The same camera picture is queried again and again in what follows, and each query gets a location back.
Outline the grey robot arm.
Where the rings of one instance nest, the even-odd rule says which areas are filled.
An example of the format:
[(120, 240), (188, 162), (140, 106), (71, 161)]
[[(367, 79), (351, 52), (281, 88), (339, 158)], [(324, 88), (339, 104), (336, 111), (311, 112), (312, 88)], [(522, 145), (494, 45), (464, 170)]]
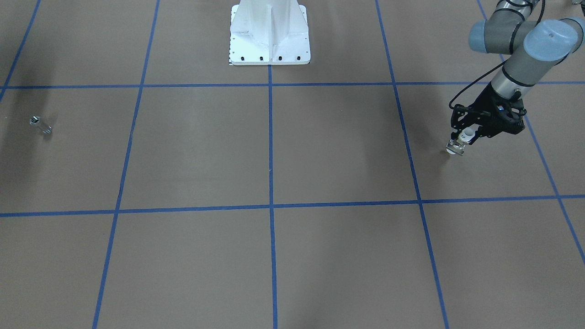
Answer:
[(462, 150), (477, 139), (525, 129), (524, 96), (551, 68), (584, 46), (584, 19), (529, 21), (536, 0), (500, 0), (495, 11), (472, 27), (468, 43), (480, 53), (508, 55), (469, 106), (452, 109), (449, 147)]

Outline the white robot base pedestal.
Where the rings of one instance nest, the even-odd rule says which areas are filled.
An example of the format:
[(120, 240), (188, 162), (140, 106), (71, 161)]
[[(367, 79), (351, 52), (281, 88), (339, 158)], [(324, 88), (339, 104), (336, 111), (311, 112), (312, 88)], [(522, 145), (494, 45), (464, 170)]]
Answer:
[(230, 9), (229, 64), (311, 62), (307, 8), (296, 0), (241, 0)]

